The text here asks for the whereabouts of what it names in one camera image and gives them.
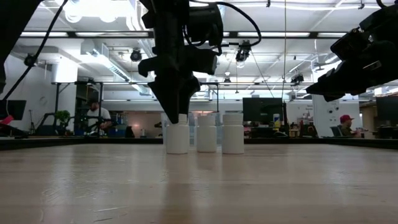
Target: person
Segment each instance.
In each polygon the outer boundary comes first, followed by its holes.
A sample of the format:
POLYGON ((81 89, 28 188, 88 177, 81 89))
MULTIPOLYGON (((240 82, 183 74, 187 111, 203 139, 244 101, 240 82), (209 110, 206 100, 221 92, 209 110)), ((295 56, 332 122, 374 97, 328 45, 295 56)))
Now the person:
POLYGON ((351 138, 360 138, 361 131, 359 129, 357 129, 356 131, 353 131, 351 129, 353 120, 354 118, 351 118, 349 115, 345 114, 340 117, 340 125, 338 127, 340 128, 341 134, 343 136, 351 138))
MULTIPOLYGON (((90 107, 90 109, 87 111, 87 116, 97 116, 98 117, 98 112, 100 111, 100 104, 98 103, 98 100, 94 99, 94 98, 88 100, 88 106, 90 107)), ((101 117, 103 119, 111 119, 111 115, 110 115, 109 111, 103 107, 101 107, 101 117)), ((97 122, 97 120, 98 119, 90 118, 88 120, 88 126, 90 127, 90 126, 94 125, 97 122)), ((110 127, 111 125, 112 125, 112 122, 108 120, 108 121, 101 123, 99 128, 101 130, 104 130, 104 129, 110 127)), ((97 127, 94 126, 94 127, 92 127, 91 130, 95 131, 95 130, 97 130, 97 127)))

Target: table surface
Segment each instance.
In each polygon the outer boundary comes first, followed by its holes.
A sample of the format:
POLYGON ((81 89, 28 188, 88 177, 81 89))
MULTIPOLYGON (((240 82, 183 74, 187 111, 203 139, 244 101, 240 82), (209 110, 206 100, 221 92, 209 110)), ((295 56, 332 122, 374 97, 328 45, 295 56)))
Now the table surface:
POLYGON ((166 155, 163 145, 0 152, 0 217, 17 223, 397 223, 398 151, 251 145, 166 155))

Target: white shirt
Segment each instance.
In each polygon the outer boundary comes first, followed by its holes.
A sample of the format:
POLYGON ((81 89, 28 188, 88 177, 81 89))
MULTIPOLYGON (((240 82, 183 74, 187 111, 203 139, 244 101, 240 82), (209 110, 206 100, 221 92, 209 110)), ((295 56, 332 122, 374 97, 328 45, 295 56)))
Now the white shirt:
MULTIPOLYGON (((98 111, 99 111, 99 109, 94 110, 94 111, 88 110, 87 111, 87 116, 98 116, 98 111)), ((109 111, 107 109, 105 109, 105 108, 101 108, 101 117, 103 119, 111 119, 111 115, 109 114, 109 111)), ((97 122, 97 120, 98 119, 95 119, 95 118, 89 119, 88 120, 88 126, 90 127, 91 125, 95 124, 97 122)), ((91 130, 92 131, 97 130, 97 127, 92 127, 91 130)))

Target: white bottle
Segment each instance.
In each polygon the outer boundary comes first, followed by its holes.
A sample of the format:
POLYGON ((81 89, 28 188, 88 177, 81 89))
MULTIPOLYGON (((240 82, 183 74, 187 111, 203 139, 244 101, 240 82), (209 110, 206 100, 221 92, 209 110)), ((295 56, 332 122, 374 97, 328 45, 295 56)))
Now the white bottle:
POLYGON ((217 151, 216 118, 214 116, 199 116, 197 127, 197 151, 217 151))
POLYGON ((178 123, 170 123, 166 128, 166 153, 167 154, 185 154, 188 153, 189 144, 189 126, 188 115, 179 114, 178 123))
POLYGON ((223 115, 223 154, 244 153, 243 114, 223 115))

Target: man in red cap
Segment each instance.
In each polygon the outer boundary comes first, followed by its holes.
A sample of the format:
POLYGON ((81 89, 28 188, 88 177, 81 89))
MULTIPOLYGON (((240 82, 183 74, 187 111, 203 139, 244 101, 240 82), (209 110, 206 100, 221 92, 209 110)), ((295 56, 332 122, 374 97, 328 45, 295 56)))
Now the man in red cap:
POLYGON ((340 128, 343 136, 360 138, 361 132, 359 130, 353 131, 351 129, 351 125, 353 123, 352 120, 354 120, 354 118, 351 118, 349 115, 345 114, 340 117, 340 125, 338 127, 340 128))

